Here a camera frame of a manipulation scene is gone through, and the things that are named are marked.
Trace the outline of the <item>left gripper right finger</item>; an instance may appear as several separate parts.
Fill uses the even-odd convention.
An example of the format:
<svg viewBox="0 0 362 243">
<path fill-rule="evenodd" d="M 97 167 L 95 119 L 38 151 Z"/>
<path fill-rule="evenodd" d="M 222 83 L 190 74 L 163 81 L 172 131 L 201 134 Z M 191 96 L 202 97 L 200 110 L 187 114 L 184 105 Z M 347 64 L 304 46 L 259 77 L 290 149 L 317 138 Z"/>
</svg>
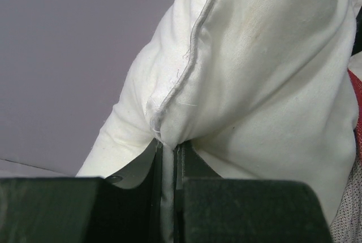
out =
<svg viewBox="0 0 362 243">
<path fill-rule="evenodd" d="M 176 149 L 178 242 L 331 242 L 314 191 L 297 181 L 224 179 Z"/>
</svg>

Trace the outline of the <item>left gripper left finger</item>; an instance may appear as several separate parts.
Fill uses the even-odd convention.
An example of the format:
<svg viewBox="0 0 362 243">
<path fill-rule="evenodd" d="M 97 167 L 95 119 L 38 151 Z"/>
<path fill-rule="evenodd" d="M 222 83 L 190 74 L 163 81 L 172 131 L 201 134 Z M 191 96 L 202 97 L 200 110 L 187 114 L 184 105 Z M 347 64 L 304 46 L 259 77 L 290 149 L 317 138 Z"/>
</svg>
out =
<svg viewBox="0 0 362 243">
<path fill-rule="evenodd" d="M 100 177 L 1 180 L 2 242 L 160 242 L 162 145 Z"/>
</svg>

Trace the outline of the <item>white pillow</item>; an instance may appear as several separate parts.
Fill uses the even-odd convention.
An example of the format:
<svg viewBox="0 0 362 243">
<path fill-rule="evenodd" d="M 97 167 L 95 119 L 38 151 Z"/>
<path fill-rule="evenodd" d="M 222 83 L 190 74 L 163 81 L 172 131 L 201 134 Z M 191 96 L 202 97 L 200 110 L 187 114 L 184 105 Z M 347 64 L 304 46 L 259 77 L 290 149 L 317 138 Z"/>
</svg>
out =
<svg viewBox="0 0 362 243">
<path fill-rule="evenodd" d="M 334 242 L 361 241 L 360 82 L 350 0 L 174 0 L 127 74 L 79 177 L 107 177 L 152 140 L 191 141 L 219 175 L 295 180 Z"/>
</svg>

